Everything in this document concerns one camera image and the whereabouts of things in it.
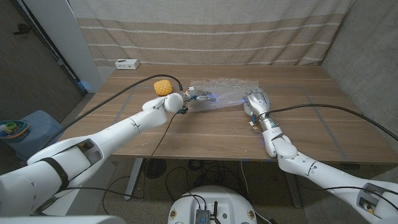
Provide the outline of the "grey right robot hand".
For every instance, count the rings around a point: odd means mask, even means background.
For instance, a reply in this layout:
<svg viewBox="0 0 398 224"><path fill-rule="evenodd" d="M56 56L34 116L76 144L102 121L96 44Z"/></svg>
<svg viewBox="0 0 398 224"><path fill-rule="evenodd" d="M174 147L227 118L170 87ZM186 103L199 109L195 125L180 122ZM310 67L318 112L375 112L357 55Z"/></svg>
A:
<svg viewBox="0 0 398 224"><path fill-rule="evenodd" d="M271 110L271 101L268 95L260 88L245 92L243 95L244 111L249 116L260 116Z"/></svg>

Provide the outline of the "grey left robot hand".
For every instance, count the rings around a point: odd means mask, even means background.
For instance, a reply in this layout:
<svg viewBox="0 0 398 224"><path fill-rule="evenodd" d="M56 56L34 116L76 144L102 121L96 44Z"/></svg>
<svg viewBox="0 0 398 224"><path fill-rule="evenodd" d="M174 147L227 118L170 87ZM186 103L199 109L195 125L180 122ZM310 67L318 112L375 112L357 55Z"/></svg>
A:
<svg viewBox="0 0 398 224"><path fill-rule="evenodd" d="M201 89L197 89L194 87L190 87L183 96L184 102L189 101L216 101L216 98L213 96L212 92L205 91Z"/></svg>

